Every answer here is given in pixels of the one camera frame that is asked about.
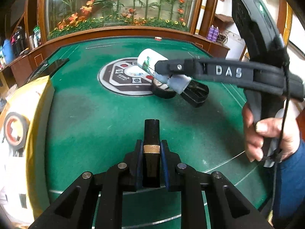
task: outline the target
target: gold band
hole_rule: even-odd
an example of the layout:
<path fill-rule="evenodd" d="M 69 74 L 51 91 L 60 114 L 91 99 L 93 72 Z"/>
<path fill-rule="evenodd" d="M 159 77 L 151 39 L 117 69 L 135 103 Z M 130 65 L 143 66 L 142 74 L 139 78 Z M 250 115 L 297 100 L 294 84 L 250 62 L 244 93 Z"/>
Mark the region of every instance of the gold band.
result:
<path fill-rule="evenodd" d="M 145 145 L 144 153 L 160 153 L 159 145 Z"/>

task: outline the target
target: black cable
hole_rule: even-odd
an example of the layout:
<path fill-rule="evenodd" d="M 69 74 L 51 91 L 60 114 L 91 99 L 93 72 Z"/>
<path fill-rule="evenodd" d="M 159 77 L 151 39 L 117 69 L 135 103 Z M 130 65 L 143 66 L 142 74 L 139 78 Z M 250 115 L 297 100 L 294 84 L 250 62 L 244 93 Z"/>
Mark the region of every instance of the black cable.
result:
<path fill-rule="evenodd" d="M 286 98 L 286 106 L 285 106 L 285 110 L 284 110 L 284 116 L 283 116 L 283 121 L 282 121 L 282 129 L 281 129 L 281 132 L 280 132 L 278 146 L 277 146 L 276 150 L 274 151 L 275 163 L 274 163 L 271 209 L 273 209 L 274 200 L 275 200 L 276 175 L 277 175 L 278 163 L 281 161 L 281 158 L 282 158 L 282 154 L 281 154 L 282 150 L 281 150 L 280 146 L 281 146 L 281 142 L 282 142 L 282 139 L 283 139 L 284 124 L 285 124 L 285 120 L 286 120 L 286 117 L 287 117 L 288 105 L 289 105 L 289 101 L 290 101 L 290 83 L 289 83 L 289 74 L 288 74 L 289 73 L 289 63 L 285 64 L 283 66 L 283 69 L 284 69 L 284 75 L 286 77 L 287 98 Z"/>

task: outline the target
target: metal screw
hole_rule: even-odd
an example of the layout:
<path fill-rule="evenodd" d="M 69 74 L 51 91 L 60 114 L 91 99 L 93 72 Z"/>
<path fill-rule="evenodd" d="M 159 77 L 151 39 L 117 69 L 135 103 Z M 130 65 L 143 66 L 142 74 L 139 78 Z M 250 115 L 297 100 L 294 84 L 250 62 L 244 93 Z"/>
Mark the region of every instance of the metal screw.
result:
<path fill-rule="evenodd" d="M 216 177 L 216 178 L 221 178 L 222 177 L 222 173 L 220 171 L 214 171 L 212 173 L 213 177 Z"/>
<path fill-rule="evenodd" d="M 84 172 L 81 176 L 82 176 L 82 178 L 84 178 L 84 179 L 88 179 L 88 178 L 91 177 L 91 173 L 90 173 L 90 172 Z"/>
<path fill-rule="evenodd" d="M 177 167 L 179 169 L 185 169 L 186 168 L 186 164 L 185 163 L 179 163 L 179 164 L 177 164 Z"/>
<path fill-rule="evenodd" d="M 127 164 L 126 163 L 119 163 L 117 166 L 118 166 L 119 169 L 125 169 L 127 167 Z"/>

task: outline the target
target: green felt surface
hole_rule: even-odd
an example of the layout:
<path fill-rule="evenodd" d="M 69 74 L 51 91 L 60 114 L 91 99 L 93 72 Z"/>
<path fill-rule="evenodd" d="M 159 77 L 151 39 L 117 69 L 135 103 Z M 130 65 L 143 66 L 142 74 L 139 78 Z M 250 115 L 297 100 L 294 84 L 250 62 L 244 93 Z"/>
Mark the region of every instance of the green felt surface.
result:
<path fill-rule="evenodd" d="M 191 107 L 179 95 L 122 96 L 97 80 L 107 63 L 137 57 L 151 48 L 168 59 L 206 56 L 186 42 L 152 38 L 110 38 L 82 42 L 59 49 L 49 62 L 70 61 L 52 77 L 55 94 L 48 121 L 46 179 L 53 201 L 82 172 L 100 173 L 122 161 L 143 138 L 144 120 L 160 120 L 161 139 L 171 151 L 198 171 L 219 170 L 259 207 L 268 188 L 256 163 L 243 153 L 241 108 L 243 91 L 236 86 L 206 83 L 210 93 L 205 104 Z M 180 214 L 180 194 L 164 188 L 123 196 L 123 226 L 146 224 Z M 179 228 L 180 218 L 141 228 Z"/>

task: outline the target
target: hand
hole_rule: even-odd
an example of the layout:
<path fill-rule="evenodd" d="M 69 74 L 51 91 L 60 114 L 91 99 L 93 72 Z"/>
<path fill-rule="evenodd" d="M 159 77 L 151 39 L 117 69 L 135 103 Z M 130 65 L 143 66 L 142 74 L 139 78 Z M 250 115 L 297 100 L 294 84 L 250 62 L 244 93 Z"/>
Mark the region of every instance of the hand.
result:
<path fill-rule="evenodd" d="M 282 160 L 287 159 L 295 153 L 300 145 L 300 131 L 292 112 L 292 104 L 289 103 L 286 121 L 284 125 L 281 149 L 283 152 Z M 242 108 L 242 117 L 245 134 L 245 151 L 250 162 L 260 161 L 263 157 L 263 137 L 279 137 L 282 129 L 283 118 L 268 118 L 257 122 L 256 128 L 253 125 L 253 114 L 246 103 Z"/>

